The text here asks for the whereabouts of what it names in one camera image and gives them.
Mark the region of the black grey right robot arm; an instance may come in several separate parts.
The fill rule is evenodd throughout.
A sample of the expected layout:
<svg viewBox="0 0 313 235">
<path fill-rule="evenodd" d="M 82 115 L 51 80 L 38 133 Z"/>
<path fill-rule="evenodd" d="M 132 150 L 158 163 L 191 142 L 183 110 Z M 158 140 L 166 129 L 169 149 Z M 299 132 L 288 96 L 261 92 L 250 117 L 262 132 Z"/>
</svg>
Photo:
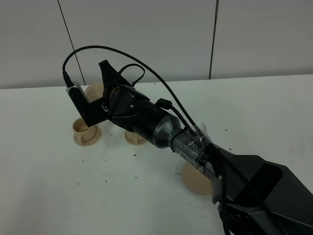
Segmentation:
<svg viewBox="0 0 313 235">
<path fill-rule="evenodd" d="M 108 119 L 158 148 L 170 148 L 209 179 L 226 234 L 312 234 L 313 195 L 286 166 L 218 147 L 177 110 L 169 113 L 170 101 L 152 103 L 121 70 L 106 60 L 99 66 Z"/>
</svg>

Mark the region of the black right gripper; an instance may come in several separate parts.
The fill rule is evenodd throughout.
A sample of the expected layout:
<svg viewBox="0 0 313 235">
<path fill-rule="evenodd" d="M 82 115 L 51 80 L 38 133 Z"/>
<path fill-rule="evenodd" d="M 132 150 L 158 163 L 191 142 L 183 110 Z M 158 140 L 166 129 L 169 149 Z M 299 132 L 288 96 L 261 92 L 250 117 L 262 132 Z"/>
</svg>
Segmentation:
<svg viewBox="0 0 313 235">
<path fill-rule="evenodd" d="M 142 93 L 127 85 L 108 62 L 99 63 L 105 87 L 104 107 L 110 121 L 130 132 L 153 132 L 157 126 L 157 107 Z"/>
</svg>

